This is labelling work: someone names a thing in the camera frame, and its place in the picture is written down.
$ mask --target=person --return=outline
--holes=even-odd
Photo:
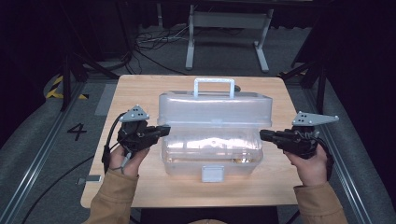
[[[131,204],[134,199],[139,166],[148,155],[148,150],[141,150],[130,159],[123,170],[118,169],[124,160],[123,148],[117,147],[111,152],[109,169],[98,193],[92,199],[91,213],[84,222],[124,224],[129,223]],[[327,181],[326,153],[320,145],[317,154],[304,160],[285,151],[302,181],[301,186],[294,187],[298,207],[303,223],[347,223],[342,205]],[[223,224],[218,220],[197,220],[192,224]]]

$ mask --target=human hand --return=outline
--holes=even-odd
[[[126,162],[125,167],[123,169],[123,173],[131,177],[137,177],[139,174],[140,163],[142,163],[143,159],[145,159],[148,154],[149,154],[149,148],[136,152],[134,154],[134,157]],[[120,168],[122,162],[125,159],[125,156],[126,155],[124,155],[123,147],[118,146],[110,154],[110,165],[108,168],[112,170],[116,170],[121,173],[121,169],[118,168]]]
[[[306,187],[322,185],[327,182],[327,156],[321,145],[317,146],[317,154],[308,160],[302,159],[285,151],[291,164],[297,167],[297,173]]]

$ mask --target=black equipment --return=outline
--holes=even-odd
[[[299,112],[292,122],[291,129],[285,131],[260,130],[262,141],[272,142],[277,148],[283,149],[305,160],[313,157],[317,153],[317,146],[320,144],[327,155],[327,179],[332,175],[334,160],[326,143],[318,137],[319,132],[315,131],[315,125],[338,121],[337,116],[323,116]]]
[[[117,144],[120,144],[124,148],[124,155],[128,159],[131,159],[134,157],[136,152],[157,144],[160,137],[164,137],[169,134],[171,130],[169,126],[147,126],[148,123],[146,122],[146,119],[149,119],[149,115],[139,105],[134,106],[134,108],[128,112],[122,113],[117,117],[110,129],[110,133],[108,134],[105,150],[102,156],[105,173],[107,172],[110,164],[110,151]],[[118,132],[117,144],[113,147],[109,147],[111,136],[118,121],[122,124]]]

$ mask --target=white handle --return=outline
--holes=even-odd
[[[198,84],[200,82],[225,82],[230,83],[230,99],[233,99],[235,92],[235,81],[232,78],[204,78],[198,77],[194,80],[194,98],[198,98]]]

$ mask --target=jacket cuff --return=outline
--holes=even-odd
[[[132,203],[138,179],[108,169],[98,195],[113,203]]]
[[[329,182],[314,187],[294,187],[300,213],[305,216],[327,216],[342,205]]]

